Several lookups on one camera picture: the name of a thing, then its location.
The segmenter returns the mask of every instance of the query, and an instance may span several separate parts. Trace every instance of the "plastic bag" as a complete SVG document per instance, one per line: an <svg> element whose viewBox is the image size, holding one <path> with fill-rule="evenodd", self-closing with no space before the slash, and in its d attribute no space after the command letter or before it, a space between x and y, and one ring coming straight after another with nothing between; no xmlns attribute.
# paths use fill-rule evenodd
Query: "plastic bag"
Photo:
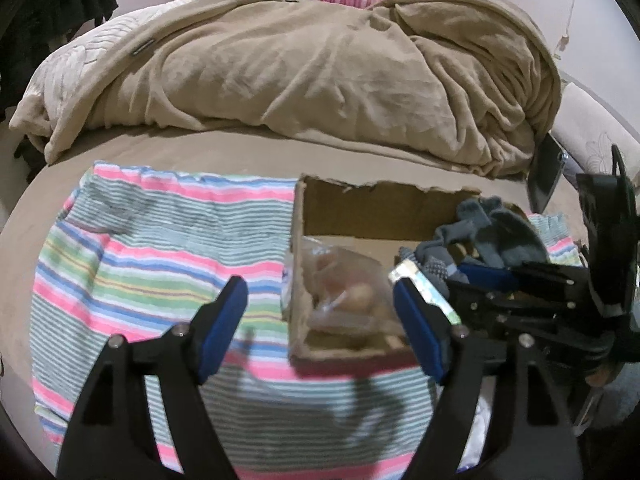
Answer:
<svg viewBox="0 0 640 480"><path fill-rule="evenodd" d="M315 306L309 328L354 336L404 335L387 273L378 261L305 237L302 265Z"/></svg>

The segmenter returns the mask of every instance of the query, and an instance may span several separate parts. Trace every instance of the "beige blanket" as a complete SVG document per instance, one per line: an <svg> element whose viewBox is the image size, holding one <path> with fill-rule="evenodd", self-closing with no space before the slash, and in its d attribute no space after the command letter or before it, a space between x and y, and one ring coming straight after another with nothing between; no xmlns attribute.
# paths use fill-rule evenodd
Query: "beige blanket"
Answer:
<svg viewBox="0 0 640 480"><path fill-rule="evenodd" d="M504 1L191 0L161 10L76 76L65 69L62 84L36 72L10 127L42 137L49 163L84 127L241 121L496 176L527 167L559 107L539 30ZM44 65L77 64L77 48Z"/></svg>

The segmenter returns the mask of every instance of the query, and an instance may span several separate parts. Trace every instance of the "blue gripper pad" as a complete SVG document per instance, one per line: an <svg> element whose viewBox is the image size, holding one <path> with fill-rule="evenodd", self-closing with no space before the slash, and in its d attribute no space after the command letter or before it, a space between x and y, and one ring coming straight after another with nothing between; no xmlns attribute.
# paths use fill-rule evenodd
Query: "blue gripper pad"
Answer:
<svg viewBox="0 0 640 480"><path fill-rule="evenodd" d="M460 264L458 270L469 278L473 286L484 290L498 290L499 292L513 292L520 290L520 282L508 269L494 269L474 264Z"/></svg>
<svg viewBox="0 0 640 480"><path fill-rule="evenodd" d="M394 306L423 373L442 383L451 366L447 316L427 304L409 278L394 286Z"/></svg>
<svg viewBox="0 0 640 480"><path fill-rule="evenodd" d="M232 278L220 292L218 300L223 301L223 304L200 347L200 366L198 368L200 384L204 384L208 377L220 369L226 349L229 348L246 309L248 295L249 289L246 281L241 278L236 280Z"/></svg>

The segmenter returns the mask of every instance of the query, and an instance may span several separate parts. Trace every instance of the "striped cloth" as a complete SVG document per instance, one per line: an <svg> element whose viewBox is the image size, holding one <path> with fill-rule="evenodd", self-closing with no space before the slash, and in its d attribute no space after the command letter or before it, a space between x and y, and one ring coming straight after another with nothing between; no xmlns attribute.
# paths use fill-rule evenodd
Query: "striped cloth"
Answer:
<svg viewBox="0 0 640 480"><path fill-rule="evenodd" d="M582 266L580 252L571 238L564 215L531 214L529 221L545 245L552 264Z"/></svg>
<svg viewBox="0 0 640 480"><path fill-rule="evenodd" d="M53 442L109 335L158 336L240 274L246 313L201 388L240 478L402 475L434 395L414 359L314 368L287 359L280 287L294 184L94 165L49 232L33 287L33 389ZM158 381L147 389L162 461L178 470Z"/></svg>

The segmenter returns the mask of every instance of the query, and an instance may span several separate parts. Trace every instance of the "cardboard box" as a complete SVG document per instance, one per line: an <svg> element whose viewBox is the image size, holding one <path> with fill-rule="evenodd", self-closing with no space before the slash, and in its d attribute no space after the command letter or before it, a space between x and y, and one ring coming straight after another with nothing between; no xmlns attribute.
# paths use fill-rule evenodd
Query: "cardboard box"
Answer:
<svg viewBox="0 0 640 480"><path fill-rule="evenodd" d="M289 306L289 355L305 360L367 358L410 348L390 344L382 335L352 338L309 330L306 320L314 309L302 275L302 238L345 246L377 259L387 270L398 262L401 246L415 247L431 240L437 227L457 220L456 207L479 190L421 189L397 182L353 186L303 176L296 185L291 228L292 294ZM524 218L514 205L506 204Z"/></svg>

